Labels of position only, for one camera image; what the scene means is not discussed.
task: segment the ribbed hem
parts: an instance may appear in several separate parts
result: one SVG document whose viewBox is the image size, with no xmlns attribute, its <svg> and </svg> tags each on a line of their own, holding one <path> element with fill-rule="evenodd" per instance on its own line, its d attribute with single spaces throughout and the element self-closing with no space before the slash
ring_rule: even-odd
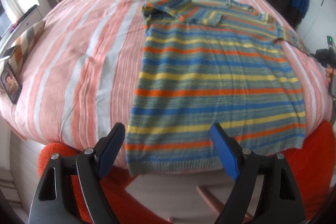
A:
<svg viewBox="0 0 336 224">
<path fill-rule="evenodd" d="M 147 173 L 187 173 L 196 170 L 218 170 L 222 168 L 223 165 L 219 157 L 172 162 L 143 161 L 128 165 L 132 177 Z"/>
</svg>

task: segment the striped sweater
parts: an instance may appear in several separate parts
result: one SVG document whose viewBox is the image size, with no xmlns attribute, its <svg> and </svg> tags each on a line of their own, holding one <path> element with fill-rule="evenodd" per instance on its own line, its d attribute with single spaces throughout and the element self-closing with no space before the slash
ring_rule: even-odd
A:
<svg viewBox="0 0 336 224">
<path fill-rule="evenodd" d="M 308 52 L 268 14 L 233 0 L 148 0 L 142 69 L 126 136 L 132 175 L 221 168 L 219 122 L 269 155 L 300 148 L 302 89 L 277 39 Z"/>
</svg>

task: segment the bedsheet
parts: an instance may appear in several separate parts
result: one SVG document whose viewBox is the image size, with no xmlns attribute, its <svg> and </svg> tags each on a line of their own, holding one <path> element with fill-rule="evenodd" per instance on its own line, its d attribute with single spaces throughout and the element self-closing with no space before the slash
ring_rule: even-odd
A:
<svg viewBox="0 0 336 224">
<path fill-rule="evenodd" d="M 22 138 L 94 146 L 116 122 L 128 125 L 145 41 L 145 0 L 64 0 L 45 18 L 28 56 L 17 105 L 0 94 L 0 114 Z M 287 22 L 264 0 L 235 0 Z M 310 57 L 282 42 L 305 101 L 306 135 L 331 116 L 324 74 Z M 115 165 L 126 167 L 124 148 Z"/>
</svg>

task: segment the hand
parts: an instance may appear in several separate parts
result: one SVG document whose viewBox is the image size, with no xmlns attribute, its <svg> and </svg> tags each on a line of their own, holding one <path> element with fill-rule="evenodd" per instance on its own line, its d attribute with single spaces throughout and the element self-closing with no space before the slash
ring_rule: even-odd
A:
<svg viewBox="0 0 336 224">
<path fill-rule="evenodd" d="M 329 83 L 331 81 L 330 75 L 333 75 L 334 77 L 336 77 L 336 69 L 333 68 L 326 68 L 325 69 L 325 85 L 328 87 Z"/>
</svg>

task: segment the striped cushion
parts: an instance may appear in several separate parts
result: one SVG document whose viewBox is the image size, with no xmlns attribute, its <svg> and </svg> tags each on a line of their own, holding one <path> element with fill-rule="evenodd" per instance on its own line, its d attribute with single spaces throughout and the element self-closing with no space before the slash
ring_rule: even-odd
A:
<svg viewBox="0 0 336 224">
<path fill-rule="evenodd" d="M 18 45 L 19 47 L 16 49 L 14 55 L 11 58 L 0 63 L 0 72 L 2 72 L 4 67 L 9 63 L 13 69 L 15 76 L 19 76 L 22 66 L 28 57 L 28 54 L 31 52 L 33 46 L 43 32 L 44 25 L 44 20 L 35 23 L 33 26 L 27 29 L 17 40 L 13 42 L 10 47 L 14 47 L 15 45 Z"/>
</svg>

